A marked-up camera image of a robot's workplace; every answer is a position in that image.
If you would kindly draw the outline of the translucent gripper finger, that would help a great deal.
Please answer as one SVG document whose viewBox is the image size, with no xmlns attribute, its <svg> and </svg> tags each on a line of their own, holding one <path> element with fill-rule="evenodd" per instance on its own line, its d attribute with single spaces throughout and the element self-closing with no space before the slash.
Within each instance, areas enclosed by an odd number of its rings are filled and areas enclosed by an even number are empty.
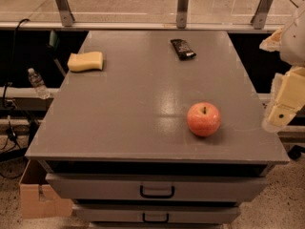
<svg viewBox="0 0 305 229">
<path fill-rule="evenodd" d="M 265 109 L 261 126 L 268 133 L 278 133 L 293 120 L 296 113 L 296 108 L 270 101 Z"/>
<path fill-rule="evenodd" d="M 272 86 L 271 86 L 271 91 L 270 91 L 270 101 L 267 104 L 266 110 L 265 110 L 265 115 L 269 116 L 273 106 L 275 105 L 275 99 L 278 94 L 278 91 L 280 89 L 280 86 L 282 84 L 282 77 L 283 75 L 281 73 L 276 73 L 274 75 L 274 79 L 272 81 Z"/>
</svg>

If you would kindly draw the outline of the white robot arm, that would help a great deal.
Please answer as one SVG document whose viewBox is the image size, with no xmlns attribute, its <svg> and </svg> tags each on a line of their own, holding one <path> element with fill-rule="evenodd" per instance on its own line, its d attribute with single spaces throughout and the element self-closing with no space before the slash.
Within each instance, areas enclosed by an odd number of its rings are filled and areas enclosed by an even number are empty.
<svg viewBox="0 0 305 229">
<path fill-rule="evenodd" d="M 280 59 L 291 65 L 284 74 L 276 73 L 272 81 L 262 128 L 269 133 L 284 129 L 305 106 L 305 4 L 286 22 L 263 40 L 260 49 L 279 51 Z"/>
</svg>

